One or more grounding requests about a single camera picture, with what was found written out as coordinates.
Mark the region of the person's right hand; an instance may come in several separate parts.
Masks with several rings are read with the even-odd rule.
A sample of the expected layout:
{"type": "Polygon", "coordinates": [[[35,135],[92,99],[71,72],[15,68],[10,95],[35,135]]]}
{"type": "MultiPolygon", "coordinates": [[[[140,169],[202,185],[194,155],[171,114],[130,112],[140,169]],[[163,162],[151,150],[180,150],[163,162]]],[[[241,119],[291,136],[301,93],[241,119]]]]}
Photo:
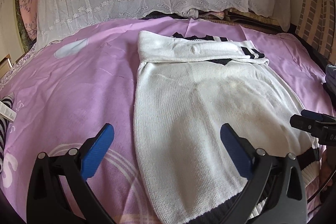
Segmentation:
{"type": "Polygon", "coordinates": [[[319,186],[321,187],[328,177],[332,174],[333,169],[329,166],[327,162],[327,150],[325,150],[322,154],[321,160],[321,169],[319,171],[319,186]]]}

